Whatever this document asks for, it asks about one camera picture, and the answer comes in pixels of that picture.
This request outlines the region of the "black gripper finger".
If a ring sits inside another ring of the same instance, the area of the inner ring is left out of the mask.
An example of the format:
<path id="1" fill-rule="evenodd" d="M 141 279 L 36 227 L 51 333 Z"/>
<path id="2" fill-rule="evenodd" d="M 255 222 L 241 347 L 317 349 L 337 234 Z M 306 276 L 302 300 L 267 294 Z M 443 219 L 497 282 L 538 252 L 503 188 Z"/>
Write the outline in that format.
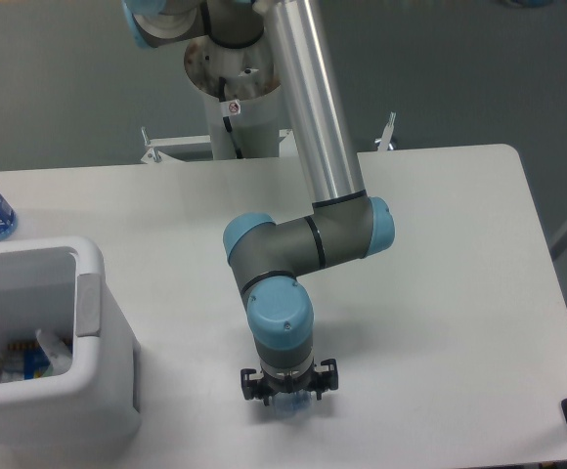
<path id="1" fill-rule="evenodd" d="M 262 371 L 243 368 L 240 371 L 240 387 L 246 401 L 258 400 L 263 405 L 270 404 L 272 388 Z"/>
<path id="2" fill-rule="evenodd" d="M 316 365 L 312 371 L 310 391 L 314 392 L 320 401 L 323 394 L 337 390 L 337 361 L 327 359 Z"/>

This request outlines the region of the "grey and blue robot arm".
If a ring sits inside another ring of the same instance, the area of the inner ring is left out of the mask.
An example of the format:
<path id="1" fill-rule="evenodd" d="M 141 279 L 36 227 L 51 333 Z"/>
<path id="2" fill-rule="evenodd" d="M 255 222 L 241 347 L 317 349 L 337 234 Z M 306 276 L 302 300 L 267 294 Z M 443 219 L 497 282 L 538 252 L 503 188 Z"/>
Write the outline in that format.
<path id="1" fill-rule="evenodd" d="M 279 152 L 286 107 L 311 196 L 310 215 L 285 223 L 264 213 L 231 221 L 223 234 L 260 360 L 240 373 L 243 396 L 321 396 L 338 387 L 335 360 L 317 362 L 314 311 L 301 276 L 389 248 L 395 225 L 367 194 L 332 74 L 315 1 L 126 1 L 144 48 L 185 43 L 185 72 L 203 98 L 213 156 Z"/>

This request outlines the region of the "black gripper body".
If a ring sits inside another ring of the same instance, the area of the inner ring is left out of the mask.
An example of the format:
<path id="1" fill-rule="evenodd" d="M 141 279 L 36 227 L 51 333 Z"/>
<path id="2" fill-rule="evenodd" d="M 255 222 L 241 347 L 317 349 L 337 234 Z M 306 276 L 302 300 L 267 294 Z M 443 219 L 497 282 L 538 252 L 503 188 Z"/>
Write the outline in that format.
<path id="1" fill-rule="evenodd" d="M 306 370 L 302 374 L 271 375 L 262 369 L 259 399 L 267 399 L 277 394 L 291 394 L 308 391 L 315 378 L 314 370 Z"/>

